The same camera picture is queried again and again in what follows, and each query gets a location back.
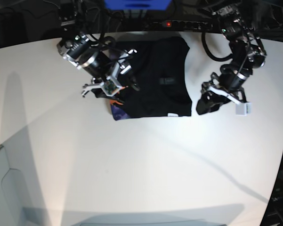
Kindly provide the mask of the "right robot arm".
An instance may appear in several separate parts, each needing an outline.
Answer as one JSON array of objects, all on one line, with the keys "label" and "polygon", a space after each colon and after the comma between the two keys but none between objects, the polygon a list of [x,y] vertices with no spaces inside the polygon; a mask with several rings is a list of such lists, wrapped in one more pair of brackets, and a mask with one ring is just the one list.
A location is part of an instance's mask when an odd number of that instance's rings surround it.
[{"label": "right robot arm", "polygon": [[82,87],[83,97],[93,92],[98,98],[118,100],[120,91],[125,88],[140,90],[129,62],[137,53],[136,49],[117,48],[115,38],[105,34],[105,22],[101,23],[98,38],[91,34],[88,9],[82,0],[63,0],[58,12],[64,30],[57,44],[59,55],[91,76],[90,83]]}]

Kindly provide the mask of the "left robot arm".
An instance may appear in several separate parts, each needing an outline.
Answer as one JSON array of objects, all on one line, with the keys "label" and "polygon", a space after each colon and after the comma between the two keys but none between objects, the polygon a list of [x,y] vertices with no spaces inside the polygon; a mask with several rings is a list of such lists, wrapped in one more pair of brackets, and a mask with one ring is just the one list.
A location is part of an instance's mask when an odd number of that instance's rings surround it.
[{"label": "left robot arm", "polygon": [[212,72],[210,80],[201,85],[201,97],[196,106],[198,115],[216,112],[230,102],[235,104],[236,115],[251,113],[252,103],[247,100],[243,84],[252,76],[253,70],[265,64],[267,57],[257,34],[257,6],[258,3],[251,0],[213,0],[203,5],[228,40],[231,53],[223,58],[214,56],[209,51],[206,32],[202,32],[204,51],[222,65],[219,74]]}]

